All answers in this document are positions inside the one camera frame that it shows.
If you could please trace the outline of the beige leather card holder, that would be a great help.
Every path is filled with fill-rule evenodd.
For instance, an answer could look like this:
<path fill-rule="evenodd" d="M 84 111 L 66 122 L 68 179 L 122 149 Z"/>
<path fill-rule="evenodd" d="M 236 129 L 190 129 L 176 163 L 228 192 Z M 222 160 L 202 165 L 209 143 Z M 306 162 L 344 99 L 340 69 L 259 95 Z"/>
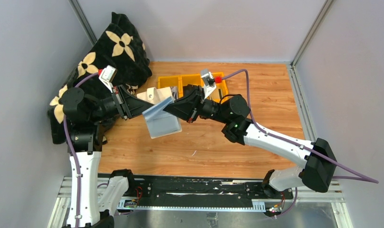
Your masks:
<path fill-rule="evenodd" d="M 182 131 L 179 118 L 164 111 L 168 104 L 174 103 L 170 87 L 150 87 L 138 93 L 137 98 L 150 102 L 153 106 L 142 113 L 152 139 Z"/>

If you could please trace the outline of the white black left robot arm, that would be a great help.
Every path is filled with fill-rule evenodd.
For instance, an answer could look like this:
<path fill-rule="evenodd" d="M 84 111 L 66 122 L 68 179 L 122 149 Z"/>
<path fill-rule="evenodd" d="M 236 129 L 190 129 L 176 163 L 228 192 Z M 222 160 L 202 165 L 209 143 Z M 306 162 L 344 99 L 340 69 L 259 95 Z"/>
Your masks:
<path fill-rule="evenodd" d="M 131 95 L 122 85 L 112 94 L 98 99 L 73 87 L 61 98 L 64 131 L 70 152 L 72 187 L 67 228 L 112 228 L 114 214 L 123 195 L 135 192 L 134 175 L 129 169 L 111 173 L 101 197 L 97 192 L 98 167 L 102 156 L 106 118 L 131 119 L 152 107 L 152 104 Z"/>

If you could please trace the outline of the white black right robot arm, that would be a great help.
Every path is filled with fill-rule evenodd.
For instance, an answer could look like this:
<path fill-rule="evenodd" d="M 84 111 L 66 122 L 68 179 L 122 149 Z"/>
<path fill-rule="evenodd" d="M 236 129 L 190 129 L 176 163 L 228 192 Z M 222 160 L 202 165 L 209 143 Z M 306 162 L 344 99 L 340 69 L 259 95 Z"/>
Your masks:
<path fill-rule="evenodd" d="M 242 95 L 215 102 L 205 98 L 203 88 L 192 86 L 187 95 L 164 110 L 188 123 L 198 117 L 223 123 L 222 133 L 230 142 L 262 148 L 295 163 L 293 168 L 267 172 L 259 190 L 268 197 L 302 186 L 321 193 L 329 190 L 336 170 L 329 143 L 321 138 L 312 142 L 289 137 L 259 125 L 248 118 L 251 109 Z"/>

